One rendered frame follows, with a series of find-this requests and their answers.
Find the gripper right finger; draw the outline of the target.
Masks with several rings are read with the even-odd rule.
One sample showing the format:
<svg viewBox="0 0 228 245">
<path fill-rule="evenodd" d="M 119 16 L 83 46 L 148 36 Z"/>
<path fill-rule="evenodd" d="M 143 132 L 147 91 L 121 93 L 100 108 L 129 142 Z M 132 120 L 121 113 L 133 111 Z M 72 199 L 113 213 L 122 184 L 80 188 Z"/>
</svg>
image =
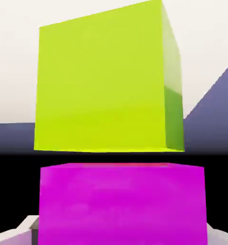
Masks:
<svg viewBox="0 0 228 245">
<path fill-rule="evenodd" d="M 228 233 L 213 229 L 207 224 L 208 245 L 228 245 Z"/>
</svg>

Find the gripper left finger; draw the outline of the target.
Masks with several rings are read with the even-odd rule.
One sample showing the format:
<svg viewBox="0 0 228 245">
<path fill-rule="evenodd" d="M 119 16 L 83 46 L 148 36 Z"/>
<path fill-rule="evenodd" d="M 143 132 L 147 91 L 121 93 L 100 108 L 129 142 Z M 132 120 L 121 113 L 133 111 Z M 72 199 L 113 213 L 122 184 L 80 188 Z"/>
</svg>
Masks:
<svg viewBox="0 0 228 245">
<path fill-rule="evenodd" d="M 0 245 L 38 245 L 38 215 L 28 215 L 15 229 L 0 233 Z"/>
</svg>

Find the small magenta cube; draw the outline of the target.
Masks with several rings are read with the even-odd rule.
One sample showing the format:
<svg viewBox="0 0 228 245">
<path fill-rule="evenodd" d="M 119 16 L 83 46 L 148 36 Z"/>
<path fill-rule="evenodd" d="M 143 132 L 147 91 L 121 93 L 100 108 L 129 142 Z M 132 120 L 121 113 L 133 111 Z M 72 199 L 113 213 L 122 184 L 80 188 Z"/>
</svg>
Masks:
<svg viewBox="0 0 228 245">
<path fill-rule="evenodd" d="M 71 163 L 41 168 L 38 245 L 207 245 L 202 167 Z"/>
</svg>

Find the small lime green cube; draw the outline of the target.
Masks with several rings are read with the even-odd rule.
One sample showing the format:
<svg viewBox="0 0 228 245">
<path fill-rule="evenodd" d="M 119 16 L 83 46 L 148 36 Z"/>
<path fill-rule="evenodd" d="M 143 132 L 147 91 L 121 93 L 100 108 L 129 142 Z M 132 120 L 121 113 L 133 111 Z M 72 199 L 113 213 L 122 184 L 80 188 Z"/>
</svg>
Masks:
<svg viewBox="0 0 228 245">
<path fill-rule="evenodd" d="M 162 0 L 40 28 L 34 149 L 184 151 L 181 57 Z"/>
</svg>

